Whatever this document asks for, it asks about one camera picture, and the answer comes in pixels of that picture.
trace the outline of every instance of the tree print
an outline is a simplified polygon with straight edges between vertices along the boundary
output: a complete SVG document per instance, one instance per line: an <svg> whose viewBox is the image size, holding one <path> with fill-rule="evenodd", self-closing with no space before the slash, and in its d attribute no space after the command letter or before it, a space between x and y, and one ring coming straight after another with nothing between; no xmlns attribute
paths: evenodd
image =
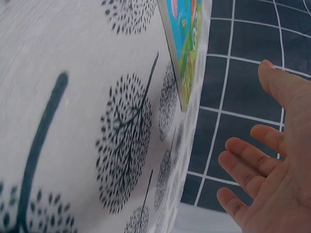
<svg viewBox="0 0 311 233"><path fill-rule="evenodd" d="M166 135L171 129L174 119L176 104L177 104L177 82L173 69L172 62L170 61L166 66L163 87L161 89L160 98L160 140L163 142Z"/></svg>
<svg viewBox="0 0 311 233"><path fill-rule="evenodd" d="M77 229L74 228L73 216L69 218L68 224L66 224L67 218L64 218L65 223L60 224L59 226L58 222L55 222L56 214L58 214L58 212L55 212L55 214L52 213L56 206L57 208L60 206L60 194L56 195L53 199L51 193L51 203L53 201L53 204L49 204L47 206L41 205L42 190L38 191L36 200L30 201L33 178L41 154L41 149L67 85L68 76L66 73L61 73L57 78L56 84L52 90L52 94L46 105L45 111L42 114L41 121L34 136L26 162L21 188L17 186L13 186L11 188L8 203L3 201L5 198L2 199L5 187L4 183L0 182L0 217L3 222L3 224L0 225L0 233L45 233L48 231L77 233ZM10 208L15 207L15 205L17 206L17 216L14 218L14 216L10 214ZM70 216L66 215L69 211L69 207L70 205L67 203L64 210L61 210L59 216L57 217ZM40 215L42 215L41 220L37 225L34 225L34 219L38 219L38 216Z"/></svg>
<svg viewBox="0 0 311 233"><path fill-rule="evenodd" d="M166 203L167 203L167 199L169 197L169 191L168 191L168 194L166 197L165 205L164 205L163 209L161 210L161 212L160 212L160 214L156 220L154 233L162 233L162 228L163 228L165 215L166 215Z"/></svg>
<svg viewBox="0 0 311 233"><path fill-rule="evenodd" d="M170 208L172 207L172 204L176 202L175 196L176 196L178 182L179 182L179 172L176 171L174 179L173 179L173 186L172 186L171 194L170 194Z"/></svg>
<svg viewBox="0 0 311 233"><path fill-rule="evenodd" d="M44 196L40 189L29 203L27 227L34 232L76 233L74 216L69 211L70 203L63 203L61 194Z"/></svg>
<svg viewBox="0 0 311 233"><path fill-rule="evenodd" d="M177 204L179 204L181 202L181 198L182 198L183 192L184 192L184 187L185 187L185 182L183 181L180 184L180 187L179 187L179 190L178 190Z"/></svg>
<svg viewBox="0 0 311 233"><path fill-rule="evenodd" d="M143 205L136 208L130 217L130 220L126 223L124 233L146 233L149 222L149 207L146 206L147 195L149 192L150 182L152 178L153 170L151 171L147 192Z"/></svg>
<svg viewBox="0 0 311 233"><path fill-rule="evenodd" d="M184 133L184 121L182 120L179 127L178 127L178 132L177 132L177 138L176 138L176 144L175 144L175 154L174 154L174 159L173 159L173 164L174 166L177 164L177 160L180 154L180 149L181 149L181 143L183 139L183 133Z"/></svg>
<svg viewBox="0 0 311 233"><path fill-rule="evenodd" d="M175 132L174 132L171 148L165 151L163 159L160 164L160 171L157 177L157 183L156 183L156 188L155 188L155 210L156 211L158 211L163 201L163 198L164 198L164 195L167 189L167 183L170 177L171 162L172 162L171 153L172 153L174 137L175 137Z"/></svg>
<svg viewBox="0 0 311 233"><path fill-rule="evenodd" d="M101 138L96 141L99 199L110 213L119 213L141 176L151 135L151 104L147 86L133 74L121 77L109 90L106 112L101 117Z"/></svg>
<svg viewBox="0 0 311 233"><path fill-rule="evenodd" d="M187 158L188 156L191 154L191 151L188 151L188 146L187 148L185 149L185 153L184 153L184 157L183 157L183 161L182 161L182 164L181 164L181 173L184 172L185 168L186 168L186 162L187 162Z"/></svg>
<svg viewBox="0 0 311 233"><path fill-rule="evenodd" d="M117 34L137 34L147 30L157 0L103 0L105 15Z"/></svg>

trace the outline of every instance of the fingernail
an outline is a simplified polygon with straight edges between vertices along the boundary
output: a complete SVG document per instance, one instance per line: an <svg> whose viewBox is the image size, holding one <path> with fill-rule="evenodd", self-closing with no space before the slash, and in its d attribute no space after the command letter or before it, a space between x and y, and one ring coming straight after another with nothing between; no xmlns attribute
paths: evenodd
<svg viewBox="0 0 311 233"><path fill-rule="evenodd" d="M267 66L267 67L275 69L274 65L270 61L268 61L268 60L263 60L261 62L261 64L264 65L264 66Z"/></svg>

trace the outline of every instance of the hand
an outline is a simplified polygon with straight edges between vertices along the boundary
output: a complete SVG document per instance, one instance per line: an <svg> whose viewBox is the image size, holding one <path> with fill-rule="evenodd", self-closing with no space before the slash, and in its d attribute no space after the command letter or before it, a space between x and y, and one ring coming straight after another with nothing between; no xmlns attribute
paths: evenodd
<svg viewBox="0 0 311 233"><path fill-rule="evenodd" d="M229 139L219 163L254 201L246 206L227 188L217 198L243 233L311 233L311 82L266 60L258 73L263 89L287 111L285 133L263 125L250 133L286 159Z"/></svg>

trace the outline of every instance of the dark gray floor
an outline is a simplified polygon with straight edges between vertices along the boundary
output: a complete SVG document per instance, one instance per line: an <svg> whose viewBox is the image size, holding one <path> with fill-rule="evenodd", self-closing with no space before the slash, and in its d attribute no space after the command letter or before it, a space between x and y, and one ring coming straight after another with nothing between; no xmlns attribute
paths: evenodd
<svg viewBox="0 0 311 233"><path fill-rule="evenodd" d="M213 1L200 111L183 203L224 211L216 198L217 190L224 186L245 203L252 202L218 164L218 155L232 136L279 158L249 135L256 124L284 131L286 113L262 90L257 68L268 59L278 68L310 79L311 16L303 0L275 2ZM306 5L311 10L311 0Z"/></svg>

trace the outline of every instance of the cartoon picture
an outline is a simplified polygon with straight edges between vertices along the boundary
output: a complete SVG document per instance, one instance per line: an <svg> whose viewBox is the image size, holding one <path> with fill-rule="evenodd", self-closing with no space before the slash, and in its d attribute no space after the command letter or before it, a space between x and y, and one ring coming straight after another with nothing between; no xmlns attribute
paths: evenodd
<svg viewBox="0 0 311 233"><path fill-rule="evenodd" d="M202 0L166 0L166 7L173 33L173 42L177 62L174 68L179 69L177 82L180 99L188 105L192 81L195 75L199 39L202 27Z"/></svg>

